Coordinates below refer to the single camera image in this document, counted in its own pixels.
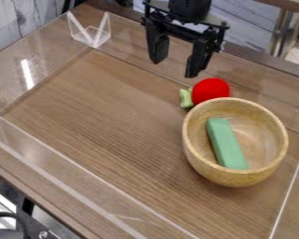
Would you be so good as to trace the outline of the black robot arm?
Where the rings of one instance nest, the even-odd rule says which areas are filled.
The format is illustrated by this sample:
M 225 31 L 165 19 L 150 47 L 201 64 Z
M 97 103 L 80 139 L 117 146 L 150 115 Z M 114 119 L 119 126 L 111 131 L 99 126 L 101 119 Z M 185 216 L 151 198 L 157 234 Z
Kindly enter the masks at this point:
M 142 25 L 154 64 L 169 57 L 170 36 L 194 44 L 186 64 L 187 78 L 198 76 L 221 52 L 230 24 L 210 13 L 213 0 L 143 0 Z

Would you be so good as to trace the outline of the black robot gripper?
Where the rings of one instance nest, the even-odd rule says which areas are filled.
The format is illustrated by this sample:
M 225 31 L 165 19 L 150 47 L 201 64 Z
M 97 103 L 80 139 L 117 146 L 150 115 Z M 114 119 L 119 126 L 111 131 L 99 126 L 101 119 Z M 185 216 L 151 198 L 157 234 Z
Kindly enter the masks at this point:
M 169 56 L 170 35 L 194 41 L 193 54 L 187 60 L 186 77 L 194 78 L 208 68 L 222 43 L 230 24 L 210 13 L 213 0 L 143 0 L 146 37 L 150 59 L 161 63 Z

